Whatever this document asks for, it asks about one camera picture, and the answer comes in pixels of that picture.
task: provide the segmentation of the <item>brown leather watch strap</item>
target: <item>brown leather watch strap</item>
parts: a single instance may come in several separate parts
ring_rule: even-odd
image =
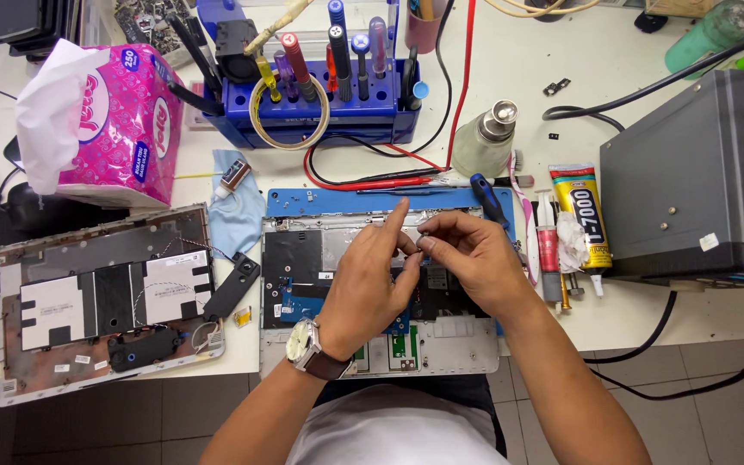
[[[341,362],[326,353],[319,352],[309,358],[305,366],[306,373],[325,381],[336,380],[346,371],[346,368],[352,363],[353,358]]]

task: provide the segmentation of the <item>man's right hand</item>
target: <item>man's right hand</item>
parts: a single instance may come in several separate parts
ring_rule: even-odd
[[[418,229],[429,233],[418,247],[452,271],[484,312],[511,317],[515,309],[542,302],[499,224],[455,211],[431,217]]]

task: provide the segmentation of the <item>hand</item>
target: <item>hand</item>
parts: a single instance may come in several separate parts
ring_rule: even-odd
[[[418,239],[419,248],[452,271],[484,312],[501,318],[518,305],[542,302],[498,223],[456,211],[431,217],[418,229],[430,234]]]
[[[401,231],[408,211],[409,199],[401,198],[383,227],[365,227],[341,257],[316,318],[321,347],[330,357],[348,360],[407,308],[422,259],[415,243]],[[389,269],[398,250],[408,258],[392,283]]]

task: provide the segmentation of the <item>blue circuit board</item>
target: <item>blue circuit board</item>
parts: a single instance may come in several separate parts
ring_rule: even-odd
[[[321,297],[303,296],[301,294],[317,294],[313,285],[295,284],[292,278],[288,279],[286,287],[280,289],[283,292],[283,304],[280,309],[280,321],[298,322],[302,318],[314,319],[322,310],[325,295]],[[398,318],[389,325],[381,334],[408,334],[409,333],[409,303],[407,309],[398,315]]]

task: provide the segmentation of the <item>watch face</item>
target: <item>watch face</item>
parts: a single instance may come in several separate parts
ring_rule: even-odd
[[[298,321],[286,342],[286,358],[292,362],[300,360],[306,355],[310,343],[309,323],[305,320]]]

